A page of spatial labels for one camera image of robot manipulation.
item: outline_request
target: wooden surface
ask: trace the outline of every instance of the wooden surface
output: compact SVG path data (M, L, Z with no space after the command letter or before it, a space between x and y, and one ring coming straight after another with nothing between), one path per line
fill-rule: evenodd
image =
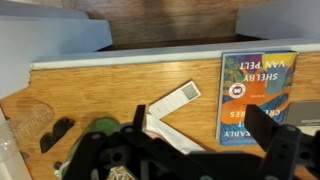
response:
M235 36L240 7L272 0L64 0L107 19L115 45Z
M320 53L300 54L291 101L320 100ZM263 156L258 146L220 147L215 137L220 60L201 60L33 71L30 87L1 100L6 116L18 116L18 101L35 98L48 104L54 120L22 149L35 180L55 179L53 163L64 161L84 128L98 117L131 122L138 104L146 104L193 79L202 96L163 120L207 150L246 152ZM49 152L40 153L39 139L61 117L76 120L75 126ZM312 179L299 170L304 179Z

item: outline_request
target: book cover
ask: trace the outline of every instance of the book cover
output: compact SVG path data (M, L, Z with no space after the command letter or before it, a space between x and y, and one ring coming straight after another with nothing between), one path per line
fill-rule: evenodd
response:
M223 55L216 132L220 145L256 144L244 127L247 104L284 121L296 55L292 51Z
M291 102L286 124L296 126L301 132L314 136L320 130L320 101Z

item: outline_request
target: white wall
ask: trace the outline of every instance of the white wall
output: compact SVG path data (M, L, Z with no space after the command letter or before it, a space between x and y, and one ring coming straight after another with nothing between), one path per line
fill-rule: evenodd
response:
M28 86L30 62L112 44L104 20L0 16L0 98Z
M221 58L223 52L266 50L293 50L298 52L320 51L320 40L306 38L277 39L240 43L70 54L35 61L32 63L32 69L43 70L201 60Z

